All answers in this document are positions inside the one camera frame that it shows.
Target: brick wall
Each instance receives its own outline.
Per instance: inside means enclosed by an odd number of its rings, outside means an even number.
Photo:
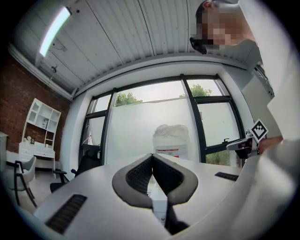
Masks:
[[[59,160],[62,130],[71,102],[43,84],[8,54],[0,68],[0,131],[8,135],[7,150],[11,152],[19,151],[34,98],[61,112],[54,142],[55,160]],[[44,143],[45,130],[28,124],[25,136],[28,135]]]

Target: frosted glass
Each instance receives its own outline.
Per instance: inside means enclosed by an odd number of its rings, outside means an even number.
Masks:
[[[90,134],[94,145],[100,146],[105,117],[90,119]]]
[[[198,104],[202,115],[206,146],[221,144],[225,138],[240,138],[238,126],[229,103]]]
[[[199,162],[196,132],[186,98],[114,107],[108,129],[106,163],[116,159],[154,153],[157,127],[184,125],[188,129],[189,160]]]

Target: ceiling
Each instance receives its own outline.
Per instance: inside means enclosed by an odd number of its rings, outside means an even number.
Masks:
[[[195,12],[202,0],[45,0],[17,26],[12,43],[36,64],[42,38],[61,7],[72,15],[60,29],[39,70],[68,93],[102,74],[136,60],[169,53],[193,53]],[[251,65],[254,42],[209,54]]]

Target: black vent grille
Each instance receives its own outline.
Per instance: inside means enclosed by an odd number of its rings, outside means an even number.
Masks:
[[[70,199],[46,222],[46,225],[54,231],[63,234],[87,197],[74,194]]]
[[[225,172],[218,172],[215,174],[215,176],[220,177],[220,178],[225,178],[228,180],[236,181],[238,179],[238,175],[233,175]]]
[[[184,180],[181,172],[156,158],[153,159],[152,168],[156,181],[166,195],[177,188]]]
[[[147,194],[149,180],[152,176],[151,158],[134,167],[126,174],[127,183],[136,191]]]

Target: white container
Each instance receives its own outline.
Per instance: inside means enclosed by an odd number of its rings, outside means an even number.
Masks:
[[[189,160],[190,139],[188,128],[184,125],[159,126],[153,135],[155,153]]]
[[[156,184],[155,189],[151,192],[150,198],[153,204],[153,213],[162,225],[165,225],[167,211],[167,196],[163,190]]]

